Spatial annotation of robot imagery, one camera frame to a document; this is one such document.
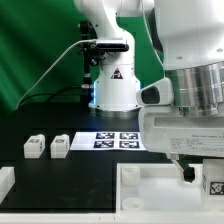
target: green screen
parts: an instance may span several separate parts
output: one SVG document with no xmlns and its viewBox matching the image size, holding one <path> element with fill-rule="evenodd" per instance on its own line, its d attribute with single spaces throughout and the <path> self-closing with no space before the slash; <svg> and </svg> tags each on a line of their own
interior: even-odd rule
<svg viewBox="0 0 224 224">
<path fill-rule="evenodd" d="M 64 50 L 81 39 L 81 20 L 85 17 L 73 0 L 0 0 L 0 120 L 15 110 L 21 96 Z M 117 22 L 135 37 L 135 74 L 142 87 L 162 78 L 143 19 L 118 18 Z M 98 69 L 91 73 L 96 79 Z M 80 85 L 82 77 L 83 58 L 73 49 L 30 94 Z"/>
</svg>

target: white plastic part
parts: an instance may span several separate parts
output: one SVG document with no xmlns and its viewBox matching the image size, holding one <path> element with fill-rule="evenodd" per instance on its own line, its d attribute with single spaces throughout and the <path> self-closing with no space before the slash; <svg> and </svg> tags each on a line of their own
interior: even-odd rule
<svg viewBox="0 0 224 224">
<path fill-rule="evenodd" d="M 203 161 L 202 202 L 205 209 L 224 208 L 224 160 L 205 159 Z"/>
<path fill-rule="evenodd" d="M 51 158 L 64 159 L 70 148 L 70 140 L 68 135 L 56 136 L 51 143 Z"/>
<path fill-rule="evenodd" d="M 165 70 L 224 61 L 223 0 L 155 0 L 155 15 Z"/>
<path fill-rule="evenodd" d="M 44 135 L 31 136 L 24 144 L 24 156 L 26 159 L 38 159 L 45 149 Z"/>
<path fill-rule="evenodd" d="M 3 167 L 0 170 L 0 204 L 15 184 L 14 167 Z"/>
<path fill-rule="evenodd" d="M 125 211 L 141 211 L 145 203 L 140 198 L 126 198 L 122 201 L 122 209 Z"/>
<path fill-rule="evenodd" d="M 156 87 L 159 91 L 160 102 L 157 105 L 169 105 L 173 103 L 174 94 L 173 94 L 173 87 L 170 79 L 164 78 L 155 82 L 141 90 L 139 90 L 136 94 L 137 102 L 141 106 L 147 106 L 142 100 L 142 92 L 151 88 Z"/>
<path fill-rule="evenodd" d="M 122 184 L 135 186 L 140 183 L 140 168 L 138 166 L 124 166 L 122 168 Z"/>
<path fill-rule="evenodd" d="M 139 129 L 150 152 L 224 157 L 224 103 L 219 115 L 182 117 L 178 107 L 146 106 L 139 112 Z"/>
</svg>

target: white box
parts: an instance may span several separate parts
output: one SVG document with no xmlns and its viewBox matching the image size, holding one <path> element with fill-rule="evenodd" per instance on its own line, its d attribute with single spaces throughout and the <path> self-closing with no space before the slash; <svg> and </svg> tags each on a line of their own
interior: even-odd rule
<svg viewBox="0 0 224 224">
<path fill-rule="evenodd" d="M 24 156 L 26 159 L 38 159 L 45 149 L 44 135 L 31 136 L 24 144 Z"/>
<path fill-rule="evenodd" d="M 51 143 L 51 158 L 64 159 L 70 148 L 69 136 L 61 135 L 56 136 Z"/>
</svg>

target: black tabletop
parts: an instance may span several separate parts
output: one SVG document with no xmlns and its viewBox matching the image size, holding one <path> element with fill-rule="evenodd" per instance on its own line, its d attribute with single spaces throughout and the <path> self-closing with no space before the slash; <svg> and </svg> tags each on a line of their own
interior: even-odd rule
<svg viewBox="0 0 224 224">
<path fill-rule="evenodd" d="M 66 159 L 50 159 L 56 135 L 96 131 L 136 132 L 138 118 L 95 116 L 78 103 L 22 106 L 0 124 L 0 166 L 15 167 L 16 183 L 0 212 L 115 212 L 117 163 L 167 163 L 163 154 L 147 151 L 69 151 Z M 44 134 L 40 159 L 25 159 L 23 145 Z"/>
</svg>

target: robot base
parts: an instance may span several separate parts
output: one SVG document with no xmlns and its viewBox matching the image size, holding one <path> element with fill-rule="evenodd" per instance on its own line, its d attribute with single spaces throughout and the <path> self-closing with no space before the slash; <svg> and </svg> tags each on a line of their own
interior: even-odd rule
<svg viewBox="0 0 224 224">
<path fill-rule="evenodd" d="M 107 110 L 100 110 L 98 108 L 89 107 L 90 113 L 96 114 L 101 117 L 106 118 L 120 118 L 120 119 L 128 119 L 132 117 L 136 117 L 140 108 L 136 108 L 129 111 L 107 111 Z"/>
</svg>

